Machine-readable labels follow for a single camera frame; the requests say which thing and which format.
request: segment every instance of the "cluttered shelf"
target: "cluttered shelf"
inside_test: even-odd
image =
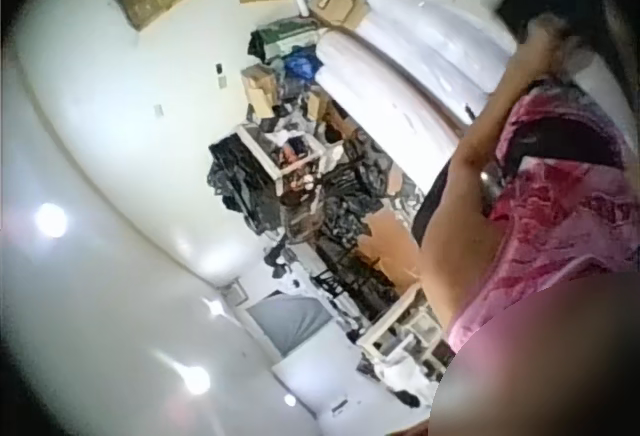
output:
[[[361,2],[352,0],[351,11],[362,12]],[[313,282],[330,298],[347,293],[374,321],[415,283],[418,248],[408,223],[424,196],[315,82],[315,45],[327,24],[321,4],[311,2],[315,18],[251,34],[248,53],[260,62],[241,73],[246,121],[209,147],[208,183],[252,231],[278,241],[271,259],[309,244],[328,269]],[[361,15],[341,16],[347,24],[353,17]]]

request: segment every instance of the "recessed light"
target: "recessed light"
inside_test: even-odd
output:
[[[296,405],[296,403],[298,402],[298,400],[296,399],[296,397],[293,394],[287,394],[284,397],[284,402],[287,406],[291,406],[292,408]]]
[[[209,311],[211,311],[211,316],[221,316],[224,314],[224,306],[221,301],[214,299],[213,301],[209,301],[208,299],[202,298],[204,304],[209,307]]]
[[[67,215],[55,204],[44,203],[36,211],[36,226],[50,238],[59,238],[67,232]]]
[[[209,391],[211,378],[209,378],[209,373],[204,368],[200,366],[183,367],[179,371],[187,390],[191,394],[199,396]]]

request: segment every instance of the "pink garment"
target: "pink garment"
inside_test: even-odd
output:
[[[514,107],[498,160],[519,124],[553,113],[589,124],[618,147],[624,144],[587,95],[546,88]],[[594,271],[638,269],[640,203],[617,168],[525,157],[489,218],[506,232],[482,287],[449,329],[456,352],[494,316],[537,291]]]

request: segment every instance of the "woman's arm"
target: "woman's arm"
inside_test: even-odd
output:
[[[498,87],[460,141],[449,165],[442,201],[421,245],[422,286],[447,328],[492,263],[502,239],[482,215],[480,174],[494,158],[511,108],[527,87],[553,69],[558,32],[542,20],[509,61]]]

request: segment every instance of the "blurred area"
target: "blurred area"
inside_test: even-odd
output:
[[[638,403],[639,291],[637,274],[584,278],[506,310],[451,364],[429,434],[625,434]]]

